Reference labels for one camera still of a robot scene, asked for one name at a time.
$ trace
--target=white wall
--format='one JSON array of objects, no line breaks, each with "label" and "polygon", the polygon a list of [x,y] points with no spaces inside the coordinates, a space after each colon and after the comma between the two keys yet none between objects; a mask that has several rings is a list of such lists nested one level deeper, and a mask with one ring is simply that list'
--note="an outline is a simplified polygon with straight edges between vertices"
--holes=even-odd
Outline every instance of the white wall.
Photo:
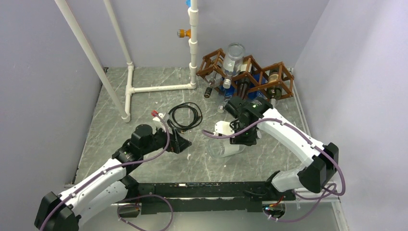
[{"label": "white wall", "polygon": [[406,230],[408,2],[331,0],[295,66],[312,135],[340,148],[351,230]]},{"label": "white wall", "polygon": [[[242,43],[260,65],[293,67],[329,0],[198,0],[198,66],[204,55]],[[188,66],[185,0],[111,0],[136,66]],[[104,66],[126,66],[102,0],[69,0]]]},{"label": "white wall", "polygon": [[34,230],[74,177],[101,85],[52,0],[1,1],[0,54],[0,230]]}]

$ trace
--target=orange valve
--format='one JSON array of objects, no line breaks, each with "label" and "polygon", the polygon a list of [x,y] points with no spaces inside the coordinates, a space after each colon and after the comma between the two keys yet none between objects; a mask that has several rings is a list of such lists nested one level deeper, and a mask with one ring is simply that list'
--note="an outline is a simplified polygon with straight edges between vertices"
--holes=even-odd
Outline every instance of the orange valve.
[{"label": "orange valve", "polygon": [[186,37],[186,36],[188,36],[189,38],[191,38],[191,29],[189,29],[189,30],[187,30],[187,31],[185,31],[185,30],[183,30],[183,29],[180,29],[180,30],[177,31],[177,36],[178,36],[179,38],[184,38],[184,37]]}]

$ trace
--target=coiled black cable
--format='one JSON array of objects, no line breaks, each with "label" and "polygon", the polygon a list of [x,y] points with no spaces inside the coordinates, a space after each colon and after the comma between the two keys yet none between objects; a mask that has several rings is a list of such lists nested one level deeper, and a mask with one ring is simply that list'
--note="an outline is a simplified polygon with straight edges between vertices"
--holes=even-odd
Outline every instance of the coiled black cable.
[{"label": "coiled black cable", "polygon": [[[188,125],[182,125],[182,124],[178,123],[175,116],[174,116],[176,110],[180,109],[180,108],[188,108],[193,113],[193,120]],[[201,124],[201,122],[203,121],[203,113],[201,112],[200,107],[196,103],[193,103],[193,102],[186,102],[186,103],[179,104],[179,105],[173,107],[172,109],[170,109],[168,114],[170,116],[169,120],[167,121],[169,127],[174,128],[174,129],[176,129],[176,130],[178,130],[180,132],[185,132],[187,130],[195,128],[199,124]]]}]

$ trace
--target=clear plastic container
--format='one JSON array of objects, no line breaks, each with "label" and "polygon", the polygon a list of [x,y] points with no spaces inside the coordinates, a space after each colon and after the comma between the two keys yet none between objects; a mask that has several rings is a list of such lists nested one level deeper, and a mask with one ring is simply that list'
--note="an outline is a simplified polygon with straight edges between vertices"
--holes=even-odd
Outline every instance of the clear plastic container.
[{"label": "clear plastic container", "polygon": [[230,88],[232,77],[240,72],[244,54],[245,47],[242,44],[235,42],[228,46],[222,65],[222,71],[226,75],[222,85],[224,88]]},{"label": "clear plastic container", "polygon": [[245,149],[245,145],[242,144],[230,144],[229,139],[212,139],[208,141],[207,153],[212,158],[223,158],[226,156],[234,155],[242,152]]}]

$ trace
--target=marble table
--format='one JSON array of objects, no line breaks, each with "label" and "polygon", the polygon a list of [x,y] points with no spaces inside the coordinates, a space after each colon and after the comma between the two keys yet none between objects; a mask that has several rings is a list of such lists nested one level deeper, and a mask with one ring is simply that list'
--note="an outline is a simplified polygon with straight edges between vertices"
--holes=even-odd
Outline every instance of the marble table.
[{"label": "marble table", "polygon": [[[119,99],[125,102],[126,68],[109,68],[108,78],[116,90]],[[134,87],[164,86],[189,82],[188,68],[140,67],[133,75]],[[231,121],[227,112],[217,112],[217,106],[223,97],[213,93],[204,98],[205,82],[197,78],[195,90],[173,90],[137,93],[132,96],[131,121],[124,123],[104,87],[101,89],[95,108],[92,124],[85,148],[76,173],[75,183],[80,182],[100,168],[122,143],[130,138],[139,124],[154,126],[150,112],[168,112],[183,102],[197,103],[203,112],[203,122],[182,136],[192,142],[187,150],[180,154],[164,153],[161,157],[142,164],[131,173],[139,182],[215,182],[215,181],[256,181],[266,180],[277,170],[297,167],[300,161],[273,137],[263,133],[258,144],[239,154],[221,159],[211,158],[206,151],[208,138],[202,129],[214,130],[214,124],[220,120]],[[276,108],[294,125],[305,130],[295,98],[278,101]],[[180,109],[176,118],[188,123],[192,113]],[[156,155],[158,151],[147,156]]]}]

